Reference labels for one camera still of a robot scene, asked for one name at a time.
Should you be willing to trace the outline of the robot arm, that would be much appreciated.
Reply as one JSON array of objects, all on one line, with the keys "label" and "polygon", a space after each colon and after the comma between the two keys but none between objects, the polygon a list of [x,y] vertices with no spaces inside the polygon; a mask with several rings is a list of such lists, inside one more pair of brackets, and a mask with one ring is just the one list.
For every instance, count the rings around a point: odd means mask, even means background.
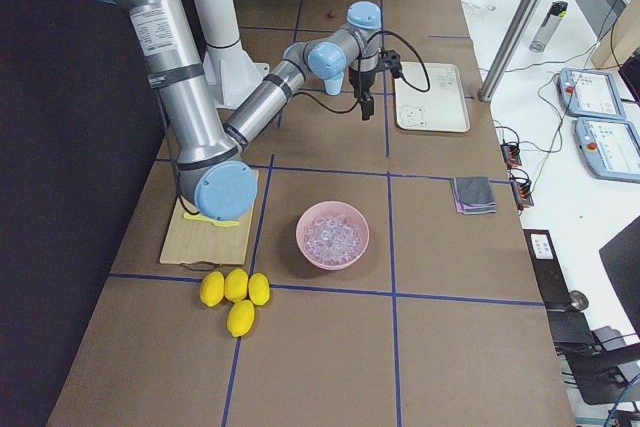
[{"label": "robot arm", "polygon": [[329,36],[288,47],[274,68],[254,63],[233,0],[99,0],[129,16],[147,79],[175,132],[176,190],[201,214],[234,220],[249,210],[257,180],[241,156],[310,77],[330,95],[354,87],[365,116],[379,66],[380,8],[352,4]]}]

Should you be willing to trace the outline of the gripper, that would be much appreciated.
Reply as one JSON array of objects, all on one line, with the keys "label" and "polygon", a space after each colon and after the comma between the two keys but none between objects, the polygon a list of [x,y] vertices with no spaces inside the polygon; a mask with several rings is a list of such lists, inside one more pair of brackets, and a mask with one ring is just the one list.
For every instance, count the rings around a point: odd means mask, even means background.
[{"label": "gripper", "polygon": [[349,69],[349,83],[353,88],[354,97],[358,98],[361,119],[369,120],[374,115],[374,98],[370,95],[376,80],[376,72]]}]

